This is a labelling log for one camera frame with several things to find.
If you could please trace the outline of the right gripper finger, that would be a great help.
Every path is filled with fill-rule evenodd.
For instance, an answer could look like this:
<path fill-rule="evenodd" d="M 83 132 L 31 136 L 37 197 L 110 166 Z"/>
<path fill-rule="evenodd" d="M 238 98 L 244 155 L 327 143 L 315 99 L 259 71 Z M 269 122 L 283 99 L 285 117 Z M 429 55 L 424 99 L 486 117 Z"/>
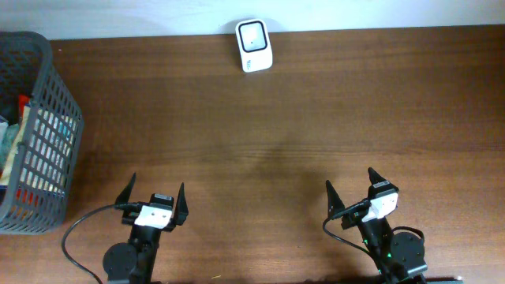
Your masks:
<path fill-rule="evenodd" d="M 386 181 L 384 177 L 378 174 L 373 168 L 368 168 L 368 177 L 372 185 Z"/>
<path fill-rule="evenodd" d="M 325 181 L 327 190 L 327 217 L 329 219 L 338 218 L 339 214 L 346 208 L 334 186 L 329 180 Z"/>

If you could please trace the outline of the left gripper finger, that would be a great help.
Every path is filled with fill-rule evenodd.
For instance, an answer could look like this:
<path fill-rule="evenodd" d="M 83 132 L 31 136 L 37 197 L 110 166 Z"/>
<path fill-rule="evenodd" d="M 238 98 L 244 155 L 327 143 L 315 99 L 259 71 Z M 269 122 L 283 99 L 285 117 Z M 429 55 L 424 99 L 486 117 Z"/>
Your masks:
<path fill-rule="evenodd" d="M 189 215 L 189 208 L 185 198 L 185 185 L 181 183 L 177 203 L 174 207 L 174 225 L 182 226 Z"/>
<path fill-rule="evenodd" d="M 135 184 L 136 177 L 137 177 L 137 174 L 133 173 L 133 175 L 130 178 L 126 187 L 117 196 L 117 198 L 114 202 L 115 205 L 123 205 L 123 204 L 127 204 L 129 202 L 129 198 L 130 198 L 131 193 L 133 191 L 133 186 Z"/>

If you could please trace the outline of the cream snack bag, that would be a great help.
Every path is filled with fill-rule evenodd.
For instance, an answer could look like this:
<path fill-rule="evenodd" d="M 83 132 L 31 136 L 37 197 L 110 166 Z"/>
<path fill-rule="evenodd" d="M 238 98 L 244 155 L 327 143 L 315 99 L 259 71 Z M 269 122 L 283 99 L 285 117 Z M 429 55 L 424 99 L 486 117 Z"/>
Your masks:
<path fill-rule="evenodd" d="M 63 170 L 69 165 L 66 159 L 75 144 L 76 130 L 72 118 L 39 110 L 24 158 L 30 168 L 21 170 L 20 180 L 34 189 L 63 194 L 67 182 Z"/>

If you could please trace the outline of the light teal wipes packet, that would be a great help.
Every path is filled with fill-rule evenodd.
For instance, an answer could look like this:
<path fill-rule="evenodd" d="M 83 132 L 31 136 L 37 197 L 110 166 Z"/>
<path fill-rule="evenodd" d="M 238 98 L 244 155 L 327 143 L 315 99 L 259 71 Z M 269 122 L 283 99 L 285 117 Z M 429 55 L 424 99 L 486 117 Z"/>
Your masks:
<path fill-rule="evenodd" d="M 6 126 L 5 130 L 1 131 L 3 134 L 1 141 L 1 170 L 5 168 L 6 160 L 19 130 L 20 126 L 18 124 L 13 124 Z"/>

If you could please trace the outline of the orange pasta bag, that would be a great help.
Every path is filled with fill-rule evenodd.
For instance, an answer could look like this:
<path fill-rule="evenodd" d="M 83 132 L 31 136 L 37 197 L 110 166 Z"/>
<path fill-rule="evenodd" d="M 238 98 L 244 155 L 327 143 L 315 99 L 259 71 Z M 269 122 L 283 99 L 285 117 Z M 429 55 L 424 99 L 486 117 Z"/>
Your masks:
<path fill-rule="evenodd" d="M 24 109 L 28 107 L 30 104 L 30 97 L 28 95 L 19 94 L 18 96 L 18 113 L 19 119 L 22 119 L 24 116 Z"/>

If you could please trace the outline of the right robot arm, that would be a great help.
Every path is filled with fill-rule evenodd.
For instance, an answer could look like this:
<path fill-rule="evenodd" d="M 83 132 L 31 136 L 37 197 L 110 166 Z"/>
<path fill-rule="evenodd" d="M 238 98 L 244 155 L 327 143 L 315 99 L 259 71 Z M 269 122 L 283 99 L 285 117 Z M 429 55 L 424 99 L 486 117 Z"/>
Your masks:
<path fill-rule="evenodd" d="M 399 188 L 368 168 L 371 185 L 361 201 L 345 206 L 330 181 L 327 190 L 327 218 L 323 231 L 345 245 L 364 252 L 370 257 L 383 283 L 425 283 L 425 236 L 422 231 L 408 227 L 392 228 L 387 216 L 398 207 Z M 344 230 L 357 227 L 363 247 L 333 234 L 327 229 L 330 221 L 339 219 Z"/>

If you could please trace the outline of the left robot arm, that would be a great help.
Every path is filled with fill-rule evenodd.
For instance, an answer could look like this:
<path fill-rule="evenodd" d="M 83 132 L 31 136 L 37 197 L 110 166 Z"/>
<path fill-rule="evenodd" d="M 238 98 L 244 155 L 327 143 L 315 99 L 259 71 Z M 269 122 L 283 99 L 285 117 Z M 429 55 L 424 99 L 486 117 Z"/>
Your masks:
<path fill-rule="evenodd" d="M 131 203 L 135 180 L 132 176 L 114 203 L 122 212 L 122 224 L 131 231 L 126 242 L 111 246 L 104 254 L 103 270 L 109 283 L 150 283 L 161 234 L 183 225 L 189 215 L 184 185 L 177 197 L 153 193 L 148 202 Z"/>

